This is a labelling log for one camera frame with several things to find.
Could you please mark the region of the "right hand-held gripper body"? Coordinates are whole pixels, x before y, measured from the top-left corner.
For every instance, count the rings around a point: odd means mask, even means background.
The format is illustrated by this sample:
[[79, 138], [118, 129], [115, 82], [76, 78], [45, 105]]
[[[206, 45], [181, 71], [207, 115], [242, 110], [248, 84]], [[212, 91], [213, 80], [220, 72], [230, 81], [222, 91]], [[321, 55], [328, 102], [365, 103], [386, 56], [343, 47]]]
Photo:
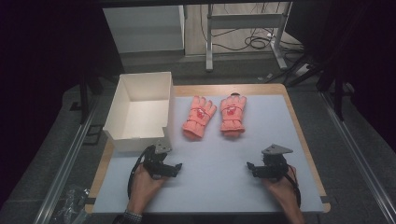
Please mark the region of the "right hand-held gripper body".
[[292, 152], [292, 149], [272, 144], [262, 151], [264, 166], [252, 165], [253, 176], [258, 178], [282, 178], [289, 170], [284, 155]]

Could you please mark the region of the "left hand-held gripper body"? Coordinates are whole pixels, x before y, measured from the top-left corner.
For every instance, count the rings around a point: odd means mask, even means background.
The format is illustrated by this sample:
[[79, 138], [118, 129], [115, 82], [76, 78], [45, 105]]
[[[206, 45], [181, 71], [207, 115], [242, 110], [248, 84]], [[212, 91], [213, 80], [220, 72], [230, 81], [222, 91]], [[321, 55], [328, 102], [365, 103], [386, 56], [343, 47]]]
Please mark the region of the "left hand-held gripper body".
[[167, 154], [157, 154], [156, 147], [154, 145], [148, 146], [143, 155], [143, 166], [148, 171], [148, 174], [152, 179], [177, 176], [177, 167], [164, 164], [163, 160], [166, 158]]

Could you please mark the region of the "white storage box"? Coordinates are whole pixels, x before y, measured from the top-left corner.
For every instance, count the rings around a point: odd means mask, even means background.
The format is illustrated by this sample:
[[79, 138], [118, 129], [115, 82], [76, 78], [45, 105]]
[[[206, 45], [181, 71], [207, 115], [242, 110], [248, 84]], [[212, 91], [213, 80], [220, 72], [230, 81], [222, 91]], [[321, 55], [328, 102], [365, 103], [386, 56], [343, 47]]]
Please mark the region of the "white storage box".
[[170, 72], [123, 74], [103, 131], [120, 152], [172, 148], [173, 79]]

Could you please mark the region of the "pink winter glove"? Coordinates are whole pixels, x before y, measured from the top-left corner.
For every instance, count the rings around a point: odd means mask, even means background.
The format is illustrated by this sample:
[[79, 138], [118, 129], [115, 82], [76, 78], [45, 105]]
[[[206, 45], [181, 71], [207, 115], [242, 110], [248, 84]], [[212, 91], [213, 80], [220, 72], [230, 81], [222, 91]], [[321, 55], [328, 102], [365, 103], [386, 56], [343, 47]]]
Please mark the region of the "pink winter glove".
[[205, 127], [217, 111], [211, 100], [204, 96], [194, 96], [187, 120], [182, 125], [183, 134], [190, 140], [204, 137]]
[[247, 98], [240, 95], [230, 95], [220, 102], [222, 115], [220, 131], [224, 136], [238, 137], [245, 131], [243, 115], [246, 102]]

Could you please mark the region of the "person's right hand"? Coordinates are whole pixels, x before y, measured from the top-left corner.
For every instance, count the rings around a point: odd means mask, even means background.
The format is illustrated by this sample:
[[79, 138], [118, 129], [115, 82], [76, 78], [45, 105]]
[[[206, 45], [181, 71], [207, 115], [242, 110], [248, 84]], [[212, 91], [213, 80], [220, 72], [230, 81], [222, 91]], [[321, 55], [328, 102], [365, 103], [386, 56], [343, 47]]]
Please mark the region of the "person's right hand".
[[280, 206], [285, 202], [297, 202], [300, 208], [301, 195], [294, 175], [285, 175], [277, 181], [264, 178], [262, 183], [275, 197]]

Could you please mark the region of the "person's left hand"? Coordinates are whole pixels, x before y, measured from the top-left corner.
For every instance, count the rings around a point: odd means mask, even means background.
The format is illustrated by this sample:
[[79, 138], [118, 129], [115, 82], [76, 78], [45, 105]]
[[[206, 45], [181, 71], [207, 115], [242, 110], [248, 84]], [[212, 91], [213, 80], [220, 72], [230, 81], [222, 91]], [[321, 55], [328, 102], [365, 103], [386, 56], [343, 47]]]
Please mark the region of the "person's left hand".
[[134, 174], [134, 182], [131, 186], [131, 198], [127, 204], [127, 211], [142, 215], [151, 199], [161, 189], [167, 177], [153, 179], [142, 164], [138, 166]]

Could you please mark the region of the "pale blue table mat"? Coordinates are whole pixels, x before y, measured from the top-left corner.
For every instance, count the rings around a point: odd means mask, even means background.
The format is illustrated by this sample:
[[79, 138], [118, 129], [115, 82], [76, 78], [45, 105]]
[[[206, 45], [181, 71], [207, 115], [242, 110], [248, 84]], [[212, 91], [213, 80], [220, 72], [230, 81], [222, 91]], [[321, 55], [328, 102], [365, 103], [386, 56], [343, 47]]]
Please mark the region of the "pale blue table mat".
[[[177, 177], [166, 181], [146, 210], [151, 214], [175, 213], [272, 213], [279, 207], [272, 195], [254, 177], [247, 162], [262, 164], [262, 151], [276, 144], [292, 149], [288, 164], [296, 167], [301, 208], [320, 212], [323, 205], [289, 110], [281, 95], [250, 95], [244, 111], [246, 127], [232, 140], [219, 130], [221, 115], [209, 121], [202, 140], [183, 136], [191, 98], [176, 97], [173, 106], [172, 149], [166, 163], [182, 163]], [[120, 213], [128, 203], [127, 184], [141, 152], [114, 150], [106, 177], [94, 204], [96, 213]]]

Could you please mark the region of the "wooden table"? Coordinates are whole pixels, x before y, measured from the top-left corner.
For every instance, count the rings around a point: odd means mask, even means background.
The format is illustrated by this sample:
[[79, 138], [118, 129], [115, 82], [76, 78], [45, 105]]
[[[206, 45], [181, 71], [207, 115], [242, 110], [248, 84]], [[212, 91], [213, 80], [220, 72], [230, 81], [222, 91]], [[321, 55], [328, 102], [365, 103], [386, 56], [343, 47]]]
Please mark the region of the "wooden table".
[[[327, 194], [323, 187], [322, 181], [318, 174], [317, 167], [312, 158], [310, 149], [305, 141], [302, 128], [299, 120], [295, 114], [294, 108], [290, 101], [290, 97], [286, 91], [286, 88], [282, 84], [230, 84], [230, 85], [184, 85], [175, 86], [173, 88], [174, 95], [177, 97], [181, 96], [193, 96], [193, 95], [224, 95], [225, 93], [238, 92], [244, 95], [277, 95], [283, 96], [286, 106], [290, 113], [290, 118], [294, 125], [295, 131], [297, 132], [299, 141], [302, 145], [304, 156], [307, 159], [309, 169], [316, 182], [318, 194], [320, 196], [321, 203], [323, 204], [324, 212], [328, 213], [331, 210], [331, 205], [326, 202]], [[89, 194], [89, 200], [86, 202], [85, 211], [91, 213], [94, 208], [94, 203], [99, 194], [99, 189], [102, 187], [105, 174], [110, 164], [110, 157], [113, 154], [114, 146], [110, 140], [106, 142], [106, 146], [100, 160], [99, 166], [96, 171], [96, 175], [92, 182], [92, 191]]]

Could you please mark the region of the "black metal stand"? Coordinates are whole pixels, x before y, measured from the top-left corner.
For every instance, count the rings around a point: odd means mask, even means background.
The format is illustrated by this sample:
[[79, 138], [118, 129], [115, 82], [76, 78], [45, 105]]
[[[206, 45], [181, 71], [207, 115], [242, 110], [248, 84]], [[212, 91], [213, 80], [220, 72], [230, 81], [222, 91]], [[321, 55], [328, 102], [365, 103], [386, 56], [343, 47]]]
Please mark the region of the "black metal stand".
[[99, 73], [95, 70], [83, 72], [80, 75], [79, 88], [81, 108], [80, 123], [83, 124], [89, 116], [88, 90], [91, 90], [93, 95], [100, 95], [104, 91], [104, 88], [99, 80]]
[[316, 84], [319, 91], [328, 91], [331, 85], [334, 85], [334, 92], [332, 93], [333, 111], [341, 121], [344, 120], [342, 112], [343, 97], [352, 95], [352, 92], [345, 93], [344, 84], [345, 81], [342, 76], [336, 72], [324, 72]]

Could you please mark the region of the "clear plastic bag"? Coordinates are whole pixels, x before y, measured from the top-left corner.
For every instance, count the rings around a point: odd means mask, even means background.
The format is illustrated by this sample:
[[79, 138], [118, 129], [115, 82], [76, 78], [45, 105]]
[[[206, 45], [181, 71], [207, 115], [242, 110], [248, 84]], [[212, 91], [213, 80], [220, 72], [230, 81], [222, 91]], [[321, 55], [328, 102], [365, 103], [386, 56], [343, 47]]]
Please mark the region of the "clear plastic bag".
[[85, 211], [89, 193], [89, 189], [70, 185], [65, 193], [64, 205], [51, 218], [50, 224], [83, 224], [89, 216]]

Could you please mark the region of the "white power strip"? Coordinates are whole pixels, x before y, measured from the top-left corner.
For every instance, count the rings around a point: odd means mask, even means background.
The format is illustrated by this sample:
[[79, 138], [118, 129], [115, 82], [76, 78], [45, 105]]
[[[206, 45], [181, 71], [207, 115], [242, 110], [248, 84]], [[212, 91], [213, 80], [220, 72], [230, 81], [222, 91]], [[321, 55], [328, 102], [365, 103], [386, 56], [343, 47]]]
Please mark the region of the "white power strip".
[[305, 74], [306, 72], [308, 72], [311, 68], [311, 65], [308, 63], [305, 63], [304, 65], [302, 65], [296, 72], [295, 75], [297, 77], [300, 77], [301, 75]]

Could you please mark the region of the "white cabinet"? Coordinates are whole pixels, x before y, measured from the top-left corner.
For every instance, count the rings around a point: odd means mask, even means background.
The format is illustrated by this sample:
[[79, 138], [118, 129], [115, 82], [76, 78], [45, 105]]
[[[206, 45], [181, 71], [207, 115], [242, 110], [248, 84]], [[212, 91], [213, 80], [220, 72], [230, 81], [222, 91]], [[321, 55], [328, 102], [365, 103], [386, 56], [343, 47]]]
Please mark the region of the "white cabinet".
[[183, 6], [103, 9], [119, 53], [182, 50]]

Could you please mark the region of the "metal floor rail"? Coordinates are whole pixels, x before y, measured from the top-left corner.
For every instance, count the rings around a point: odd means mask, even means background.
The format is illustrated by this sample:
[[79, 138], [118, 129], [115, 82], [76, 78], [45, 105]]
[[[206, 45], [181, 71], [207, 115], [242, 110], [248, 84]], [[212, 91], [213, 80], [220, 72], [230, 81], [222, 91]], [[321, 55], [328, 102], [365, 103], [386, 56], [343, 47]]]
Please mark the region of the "metal floor rail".
[[331, 97], [327, 93], [323, 92], [320, 92], [318, 95], [323, 100], [327, 111], [332, 119], [332, 122], [334, 123], [334, 126], [344, 140], [346, 148], [348, 149], [351, 157], [353, 158], [359, 171], [361, 172], [361, 175], [367, 187], [373, 194], [375, 201], [378, 204], [379, 209], [381, 210], [388, 224], [396, 224], [396, 206], [389, 197], [383, 185], [375, 176], [375, 173], [373, 172], [368, 161], [364, 158], [360, 147], [358, 146], [355, 138], [349, 131], [347, 125], [343, 121], [341, 121], [334, 112]]
[[70, 176], [72, 167], [74, 166], [75, 160], [77, 159], [78, 153], [84, 141], [84, 138], [91, 126], [92, 119], [96, 113], [97, 105], [100, 101], [100, 96], [93, 96], [89, 104], [90, 112], [86, 120], [79, 125], [78, 131], [72, 141], [69, 149], [66, 150], [66, 154], [61, 163], [61, 166], [54, 177], [48, 193], [41, 204], [38, 213], [35, 217], [33, 224], [49, 224], [50, 218], [59, 201], [62, 191], [64, 189], [66, 180]]

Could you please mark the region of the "white metal desk frame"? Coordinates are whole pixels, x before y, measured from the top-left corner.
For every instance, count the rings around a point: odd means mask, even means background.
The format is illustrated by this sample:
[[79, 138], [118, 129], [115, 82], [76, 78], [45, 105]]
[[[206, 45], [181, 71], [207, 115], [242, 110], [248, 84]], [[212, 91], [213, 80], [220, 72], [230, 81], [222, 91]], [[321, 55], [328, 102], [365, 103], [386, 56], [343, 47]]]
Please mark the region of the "white metal desk frame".
[[275, 28], [276, 38], [270, 42], [272, 52], [281, 70], [287, 69], [287, 64], [280, 51], [280, 42], [283, 35], [288, 16], [290, 14], [291, 2], [288, 2], [282, 13], [265, 14], [231, 14], [213, 15], [212, 5], [208, 5], [207, 12], [207, 40], [205, 52], [205, 70], [213, 71], [213, 50], [212, 36], [213, 30], [218, 29], [248, 29], [248, 28]]

